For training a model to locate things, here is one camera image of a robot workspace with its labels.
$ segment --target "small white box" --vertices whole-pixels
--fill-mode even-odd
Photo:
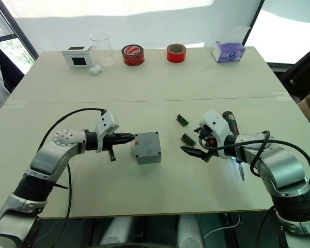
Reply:
[[[62,54],[70,67],[91,67],[96,61],[94,46],[72,46]]]

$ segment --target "robotic arm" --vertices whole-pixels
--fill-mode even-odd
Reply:
[[[199,141],[207,152],[190,146],[181,149],[191,156],[208,162],[212,156],[222,159],[237,157],[251,164],[265,139],[265,134],[236,134],[231,132],[228,122],[215,111],[209,111],[201,120]],[[259,140],[259,143],[235,146],[241,142]],[[286,238],[296,235],[310,235],[310,185],[302,164],[286,149],[272,143],[265,145],[255,163],[259,176],[272,197],[276,215]]]
[[[47,203],[53,187],[65,188],[56,182],[69,160],[86,150],[108,151],[115,161],[113,145],[134,140],[130,133],[114,133],[119,127],[108,111],[101,114],[95,132],[70,129],[56,132],[52,142],[43,146],[33,158],[16,190],[0,210],[0,247],[32,245],[40,226],[38,214]]]

